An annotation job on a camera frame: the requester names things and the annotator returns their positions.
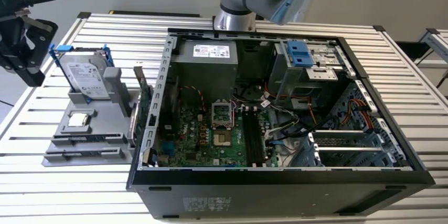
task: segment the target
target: label on case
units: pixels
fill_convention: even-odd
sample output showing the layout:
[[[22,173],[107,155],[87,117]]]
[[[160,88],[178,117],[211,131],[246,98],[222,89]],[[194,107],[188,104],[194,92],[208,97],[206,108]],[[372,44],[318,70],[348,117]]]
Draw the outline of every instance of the label on case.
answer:
[[[194,57],[231,58],[230,46],[196,45]]]

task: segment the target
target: power supply label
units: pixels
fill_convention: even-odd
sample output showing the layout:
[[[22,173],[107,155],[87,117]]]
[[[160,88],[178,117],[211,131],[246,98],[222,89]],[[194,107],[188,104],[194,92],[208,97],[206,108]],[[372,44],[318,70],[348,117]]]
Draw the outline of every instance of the power supply label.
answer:
[[[230,46],[196,45],[194,57],[231,58]]]
[[[187,212],[228,211],[231,197],[186,197],[184,208]]]
[[[90,63],[71,62],[67,64],[79,91],[92,99],[108,98],[107,89],[99,69]]]

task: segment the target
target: aluminum slatted table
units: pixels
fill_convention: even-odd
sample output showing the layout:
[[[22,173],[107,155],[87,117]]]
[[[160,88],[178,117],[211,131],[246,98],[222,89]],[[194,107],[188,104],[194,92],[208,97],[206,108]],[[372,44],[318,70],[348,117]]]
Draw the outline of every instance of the aluminum slatted table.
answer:
[[[167,28],[211,29],[210,18],[92,14],[79,18],[63,39],[75,47],[112,49],[123,82],[136,88],[132,67],[155,83]],[[343,36],[364,66],[436,185],[368,217],[331,219],[191,220],[214,223],[448,223],[448,107],[386,32],[372,26],[259,22],[267,33]],[[68,84],[51,61],[47,80],[28,88],[0,125],[0,223],[158,223],[136,193],[126,191],[130,165],[40,165],[68,105]]]
[[[419,42],[426,42],[442,59],[448,62],[448,30],[428,28]]]

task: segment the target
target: motherboard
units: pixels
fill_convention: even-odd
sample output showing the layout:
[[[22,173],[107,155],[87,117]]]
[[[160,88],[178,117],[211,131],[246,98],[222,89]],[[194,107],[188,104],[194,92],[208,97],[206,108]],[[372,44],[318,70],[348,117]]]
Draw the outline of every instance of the motherboard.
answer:
[[[212,123],[215,119],[230,121],[230,127]],[[198,107],[182,106],[179,130],[174,141],[163,141],[159,149],[159,166],[170,167],[248,167],[252,160],[262,157],[266,166],[276,167],[275,156],[266,153],[263,134],[270,129],[268,111],[244,111],[220,104],[206,112]]]

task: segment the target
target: ram slot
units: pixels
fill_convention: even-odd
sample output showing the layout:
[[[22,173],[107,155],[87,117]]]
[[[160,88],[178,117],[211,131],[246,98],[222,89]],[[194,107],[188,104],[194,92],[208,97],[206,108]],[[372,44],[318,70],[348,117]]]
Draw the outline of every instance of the ram slot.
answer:
[[[255,111],[243,112],[243,134],[246,141],[247,165],[262,167],[264,163],[263,143],[258,114]]]

